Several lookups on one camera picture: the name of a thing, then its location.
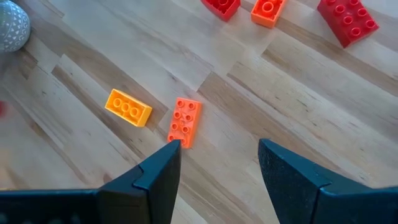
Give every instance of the wooden floor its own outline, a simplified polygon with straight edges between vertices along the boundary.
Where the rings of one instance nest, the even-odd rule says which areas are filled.
[[[200,0],[19,0],[27,45],[3,55],[0,187],[99,187],[166,141],[175,99],[203,102],[183,151],[173,223],[278,223],[259,138],[371,187],[398,185],[398,2],[363,0],[381,28],[343,50],[289,0],[272,30],[255,0],[221,22]],[[145,128],[104,109],[112,88],[153,107]]]

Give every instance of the orange lego brick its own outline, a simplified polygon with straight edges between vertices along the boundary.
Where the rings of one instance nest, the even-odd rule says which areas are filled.
[[[268,28],[273,28],[287,0],[257,0],[251,11],[251,20]]]
[[[183,148],[192,147],[200,111],[200,102],[177,98],[167,141],[180,139]]]
[[[152,111],[145,103],[115,89],[109,95],[105,108],[137,127],[145,126]]]

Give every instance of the wood grain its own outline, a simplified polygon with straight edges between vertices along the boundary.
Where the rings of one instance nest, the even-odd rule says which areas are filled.
[[[272,30],[255,0],[228,23],[197,0],[18,0],[32,21],[0,57],[0,188],[99,187],[166,141],[176,97],[203,102],[172,223],[278,223],[257,158],[273,141],[371,187],[398,185],[398,6],[342,49],[289,0]],[[151,105],[144,128],[104,109],[112,88]]]

